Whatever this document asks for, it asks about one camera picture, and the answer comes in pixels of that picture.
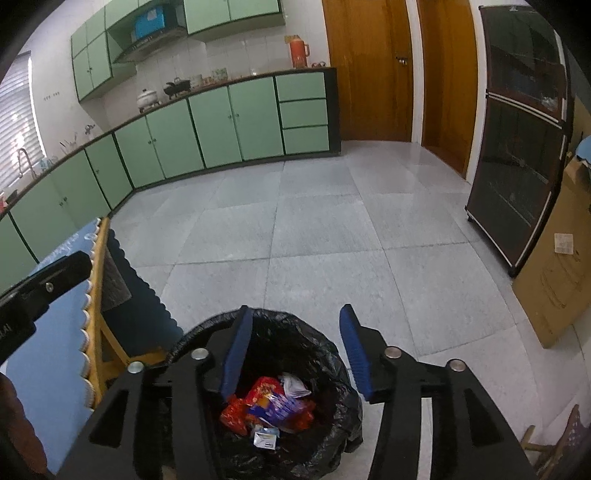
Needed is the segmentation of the person's hand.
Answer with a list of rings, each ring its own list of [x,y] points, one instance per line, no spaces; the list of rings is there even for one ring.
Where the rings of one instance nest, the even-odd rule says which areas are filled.
[[[1,374],[1,426],[25,464],[36,474],[47,473],[47,458],[41,441],[26,418],[13,383]]]

